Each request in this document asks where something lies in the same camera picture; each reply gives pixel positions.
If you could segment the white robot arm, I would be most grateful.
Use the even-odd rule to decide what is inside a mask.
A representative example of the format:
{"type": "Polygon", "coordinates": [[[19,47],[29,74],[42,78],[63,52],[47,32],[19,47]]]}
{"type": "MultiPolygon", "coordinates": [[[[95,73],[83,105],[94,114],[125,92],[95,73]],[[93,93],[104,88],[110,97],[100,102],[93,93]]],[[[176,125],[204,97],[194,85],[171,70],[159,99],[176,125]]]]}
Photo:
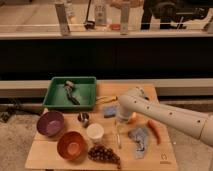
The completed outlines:
{"type": "Polygon", "coordinates": [[[213,115],[152,102],[139,87],[119,95],[118,103],[118,122],[127,122],[137,112],[213,147],[213,115]]]}

